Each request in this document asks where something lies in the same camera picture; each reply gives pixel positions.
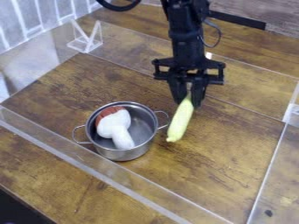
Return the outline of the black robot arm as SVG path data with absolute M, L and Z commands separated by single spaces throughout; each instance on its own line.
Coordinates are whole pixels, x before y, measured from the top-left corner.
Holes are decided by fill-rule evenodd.
M 191 104 L 202 106 L 207 86 L 225 84 L 226 64 L 205 55 L 210 46 L 203 38 L 203 24 L 218 30 L 207 19 L 211 14 L 209 0 L 162 0 L 165 14 L 170 23 L 169 37 L 173 41 L 173 57 L 153 61 L 154 78 L 167 81 L 174 101 L 181 104 L 189 94 L 191 83 Z

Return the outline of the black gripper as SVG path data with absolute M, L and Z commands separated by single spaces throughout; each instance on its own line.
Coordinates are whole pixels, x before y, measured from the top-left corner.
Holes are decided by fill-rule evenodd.
M 202 106 L 209 84 L 225 84 L 226 64 L 209 59 L 202 35 L 173 34 L 173 57 L 154 59 L 154 77 L 169 81 L 174 101 L 181 104 L 187 95 L 187 82 L 191 82 L 191 104 Z

